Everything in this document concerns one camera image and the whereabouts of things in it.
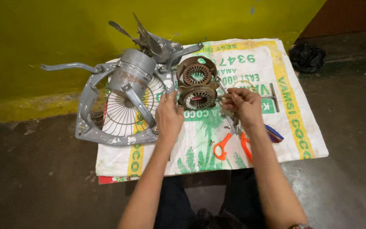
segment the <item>orange scissor handle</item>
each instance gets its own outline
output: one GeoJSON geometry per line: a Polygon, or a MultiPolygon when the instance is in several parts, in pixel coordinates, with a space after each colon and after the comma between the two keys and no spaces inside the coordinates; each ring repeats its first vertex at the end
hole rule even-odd
{"type": "Polygon", "coordinates": [[[214,151],[214,155],[216,156],[216,158],[218,158],[218,159],[220,159],[222,161],[225,160],[225,155],[227,155],[227,152],[224,151],[224,146],[228,142],[228,140],[230,140],[231,136],[232,136],[232,134],[227,133],[227,136],[225,136],[225,138],[221,142],[217,143],[214,146],[214,150],[213,151],[214,151]],[[216,154],[216,148],[217,148],[217,146],[220,146],[221,147],[221,151],[222,151],[221,155],[217,155],[216,154]]]}
{"type": "Polygon", "coordinates": [[[252,154],[251,154],[251,152],[249,152],[249,150],[247,148],[247,142],[249,142],[249,139],[247,138],[245,133],[242,132],[242,134],[241,134],[241,146],[242,146],[242,149],[245,152],[245,155],[247,156],[249,162],[252,163],[252,154]]]}

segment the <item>black plastic bag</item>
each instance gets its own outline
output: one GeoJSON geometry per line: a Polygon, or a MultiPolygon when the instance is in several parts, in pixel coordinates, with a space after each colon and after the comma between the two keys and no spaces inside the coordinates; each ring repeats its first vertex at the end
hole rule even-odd
{"type": "Polygon", "coordinates": [[[294,70],[300,73],[316,73],[324,64],[326,52],[308,43],[295,45],[289,52],[294,70]]]}

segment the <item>forearm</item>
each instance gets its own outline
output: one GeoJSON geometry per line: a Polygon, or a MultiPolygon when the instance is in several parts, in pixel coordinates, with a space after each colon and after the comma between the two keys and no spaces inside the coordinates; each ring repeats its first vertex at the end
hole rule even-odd
{"type": "Polygon", "coordinates": [[[307,217],[277,161],[265,126],[246,130],[264,215],[271,228],[307,224],[307,217]]]}
{"type": "Polygon", "coordinates": [[[158,141],[119,222],[119,229],[153,228],[166,163],[173,144],[158,141]]]}

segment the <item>yellow wall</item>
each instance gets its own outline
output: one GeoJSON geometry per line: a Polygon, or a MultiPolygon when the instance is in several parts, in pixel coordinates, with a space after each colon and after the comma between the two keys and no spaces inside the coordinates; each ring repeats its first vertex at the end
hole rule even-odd
{"type": "MultiPolygon", "coordinates": [[[[83,62],[94,66],[133,47],[129,38],[108,25],[109,20],[135,34],[135,12],[148,31],[166,39],[173,37],[181,44],[279,38],[288,48],[324,2],[0,0],[0,115],[8,112],[2,111],[6,103],[20,113],[24,100],[80,92],[89,76],[79,69],[46,72],[39,68],[41,63],[83,62]]],[[[63,113],[60,109],[49,113],[35,109],[32,117],[63,113]]],[[[2,116],[6,117],[2,121],[32,118],[2,116]]]]}

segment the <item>person's left hand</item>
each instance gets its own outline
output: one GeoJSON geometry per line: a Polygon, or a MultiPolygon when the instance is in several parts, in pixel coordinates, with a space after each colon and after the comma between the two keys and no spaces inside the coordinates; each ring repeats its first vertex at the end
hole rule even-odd
{"type": "Polygon", "coordinates": [[[183,107],[177,107],[176,94],[163,94],[160,97],[159,106],[156,109],[156,127],[158,141],[164,143],[175,143],[184,122],[183,107]]]}

